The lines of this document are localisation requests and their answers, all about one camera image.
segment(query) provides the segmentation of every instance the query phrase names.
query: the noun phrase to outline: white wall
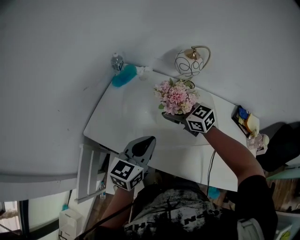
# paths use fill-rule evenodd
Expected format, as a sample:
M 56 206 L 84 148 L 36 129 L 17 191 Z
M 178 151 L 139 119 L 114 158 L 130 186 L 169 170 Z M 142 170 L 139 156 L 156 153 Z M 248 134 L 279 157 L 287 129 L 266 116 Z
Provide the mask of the white wall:
M 29 199 L 28 221 L 30 231 L 59 218 L 62 206 L 68 202 L 69 191 Z
M 299 23 L 293 0 L 13 1 L 0 16 L 0 172 L 77 171 L 116 50 L 176 75 L 166 52 L 207 45 L 196 85 L 242 104 L 261 128 L 299 120 Z

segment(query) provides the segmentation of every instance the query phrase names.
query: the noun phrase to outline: lamp shade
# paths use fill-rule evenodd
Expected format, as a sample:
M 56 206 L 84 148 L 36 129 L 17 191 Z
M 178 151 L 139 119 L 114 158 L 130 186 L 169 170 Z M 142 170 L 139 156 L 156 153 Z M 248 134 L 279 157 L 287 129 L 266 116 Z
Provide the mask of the lamp shade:
M 205 48 L 209 52 L 205 63 L 196 48 Z M 181 50 L 175 58 L 176 70 L 185 77 L 196 76 L 209 62 L 210 56 L 210 49 L 206 46 L 192 46 L 191 49 Z

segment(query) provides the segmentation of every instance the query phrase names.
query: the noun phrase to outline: wooden floor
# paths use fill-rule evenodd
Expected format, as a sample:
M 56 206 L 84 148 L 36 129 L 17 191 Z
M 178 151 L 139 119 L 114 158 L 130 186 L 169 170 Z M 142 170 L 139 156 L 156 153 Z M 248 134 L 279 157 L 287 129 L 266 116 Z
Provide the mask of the wooden floor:
M 287 180 L 268 180 L 268 185 L 271 187 L 272 183 L 275 183 L 275 190 L 273 193 L 273 201 L 275 205 L 275 209 L 277 211 L 287 212 L 288 210 L 295 210 L 300 208 L 300 198 L 295 197 L 295 189 L 298 183 L 298 179 L 287 179 Z M 203 184 L 199 184 L 200 189 L 206 193 L 207 186 Z M 231 201 L 228 201 L 226 198 L 227 191 L 223 189 L 219 189 L 220 196 L 217 199 L 210 199 L 213 203 L 218 206 L 227 209 L 234 209 L 235 204 Z M 106 194 L 106 199 L 101 200 L 99 196 L 96 197 L 86 230 L 90 229 L 94 224 L 100 221 L 103 213 L 111 202 L 113 195 Z

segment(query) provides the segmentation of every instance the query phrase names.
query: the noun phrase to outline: pink carnation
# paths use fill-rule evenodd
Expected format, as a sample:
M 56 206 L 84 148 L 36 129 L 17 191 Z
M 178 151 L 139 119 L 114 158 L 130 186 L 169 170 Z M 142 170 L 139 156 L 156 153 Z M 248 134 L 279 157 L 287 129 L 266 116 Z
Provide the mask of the pink carnation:
M 155 85 L 154 90 L 155 96 L 164 106 L 164 111 L 172 115 L 189 113 L 198 100 L 197 91 L 187 87 L 183 81 L 163 81 L 160 85 Z
M 182 87 L 175 86 L 171 88 L 168 98 L 172 104 L 178 104 L 186 100 L 187 92 Z

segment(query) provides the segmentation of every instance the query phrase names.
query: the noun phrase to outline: black cable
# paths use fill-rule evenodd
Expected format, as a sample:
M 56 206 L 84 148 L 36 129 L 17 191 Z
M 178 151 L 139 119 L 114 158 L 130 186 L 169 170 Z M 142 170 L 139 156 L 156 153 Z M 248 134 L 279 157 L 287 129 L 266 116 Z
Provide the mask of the black cable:
M 68 200 L 67 200 L 67 206 L 69 206 L 69 202 L 70 202 L 70 198 L 71 198 L 71 194 L 72 194 L 72 189 L 70 190 L 70 192 L 69 192 L 69 198 L 68 198 Z
M 210 158 L 210 166 L 208 168 L 208 174 L 207 174 L 207 192 L 206 192 L 206 196 L 208 197 L 208 190 L 210 188 L 210 172 L 211 172 L 211 169 L 212 169 L 212 164 L 214 162 L 214 158 L 215 158 L 215 154 L 216 154 L 216 150 L 214 150 L 214 152 L 212 153 L 211 155 L 211 158 Z

